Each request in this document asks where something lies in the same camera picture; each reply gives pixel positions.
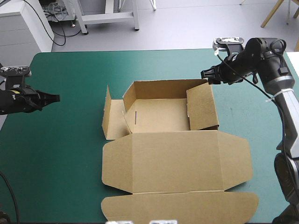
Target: cardboard box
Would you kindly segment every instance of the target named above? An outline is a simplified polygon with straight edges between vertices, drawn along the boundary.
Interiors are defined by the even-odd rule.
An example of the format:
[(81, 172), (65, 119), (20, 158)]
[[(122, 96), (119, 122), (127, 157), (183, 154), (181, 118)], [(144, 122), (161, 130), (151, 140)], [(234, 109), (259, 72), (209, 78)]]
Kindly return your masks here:
[(122, 100), (105, 102), (107, 140), (130, 133), (218, 129), (212, 87), (204, 79), (134, 82)]
[(217, 130), (134, 133), (103, 148), (103, 183), (132, 194), (105, 198), (102, 211), (135, 224), (243, 224), (257, 196), (225, 190), (251, 178), (245, 139)]

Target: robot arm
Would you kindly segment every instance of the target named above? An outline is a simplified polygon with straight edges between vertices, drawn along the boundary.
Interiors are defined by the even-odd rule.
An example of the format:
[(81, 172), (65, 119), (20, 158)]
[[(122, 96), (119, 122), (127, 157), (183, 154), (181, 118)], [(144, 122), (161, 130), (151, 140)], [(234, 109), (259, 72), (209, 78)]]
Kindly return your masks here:
[(284, 135), (277, 149), (275, 171), (290, 206), (273, 223), (299, 223), (299, 102), (292, 90), (295, 80), (283, 58), (286, 43), (276, 38), (252, 38), (243, 49), (242, 38), (218, 38), (214, 48), (228, 53), (222, 63), (201, 72), (210, 84), (242, 82), (253, 75), (256, 84), (258, 73), (265, 94), (278, 107), (284, 124)]
[(0, 90), (0, 115), (42, 110), (54, 102), (60, 101), (59, 95), (51, 95), (32, 89), (25, 84), (25, 77), (31, 76), (29, 67), (2, 67), (0, 76), (6, 78), (5, 90)]

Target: green table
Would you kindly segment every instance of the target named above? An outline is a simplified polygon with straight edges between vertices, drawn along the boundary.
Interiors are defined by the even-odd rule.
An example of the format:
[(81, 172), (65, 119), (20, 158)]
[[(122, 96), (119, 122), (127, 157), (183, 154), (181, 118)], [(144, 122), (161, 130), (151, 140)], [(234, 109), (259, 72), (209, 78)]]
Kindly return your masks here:
[[(125, 194), (101, 181), (107, 85), (113, 98), (121, 98), (134, 80), (200, 78), (200, 71), (218, 63), (211, 49), (38, 54), (27, 83), (60, 94), (61, 102), (43, 112), (9, 115), (0, 131), (0, 170), (15, 191), (21, 221), (104, 222), (102, 199)], [(287, 206), (273, 168), (282, 136), (277, 109), (245, 82), (216, 85), (214, 96), (220, 130), (251, 145), (254, 177), (232, 190), (257, 193), (251, 222), (270, 222)], [(3, 180), (0, 203), (15, 220)]]

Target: cabinet drawer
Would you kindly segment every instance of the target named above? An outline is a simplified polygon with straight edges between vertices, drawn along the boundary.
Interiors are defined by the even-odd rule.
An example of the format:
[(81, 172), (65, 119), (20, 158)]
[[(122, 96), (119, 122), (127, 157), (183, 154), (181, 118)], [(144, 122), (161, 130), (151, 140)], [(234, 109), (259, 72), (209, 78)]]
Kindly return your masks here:
[(0, 46), (35, 42), (29, 29), (0, 32)]
[(28, 29), (21, 15), (0, 16), (0, 31)]
[(0, 46), (0, 63), (3, 66), (29, 66), (40, 52), (36, 43)]

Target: white cable tie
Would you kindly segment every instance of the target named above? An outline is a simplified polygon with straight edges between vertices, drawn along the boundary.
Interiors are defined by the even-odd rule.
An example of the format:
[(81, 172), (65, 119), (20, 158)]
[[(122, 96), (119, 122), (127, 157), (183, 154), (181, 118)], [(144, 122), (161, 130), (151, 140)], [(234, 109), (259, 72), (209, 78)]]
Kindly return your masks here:
[(275, 97), (277, 97), (279, 94), (281, 93), (284, 93), (284, 92), (294, 92), (293, 89), (284, 89), (284, 90), (281, 90), (279, 92), (277, 92), (273, 97), (271, 97), (270, 99), (266, 100), (266, 102), (271, 102), (272, 100), (274, 100)]
[(214, 52), (214, 55), (215, 56), (219, 55), (219, 48), (216, 49), (216, 51)]

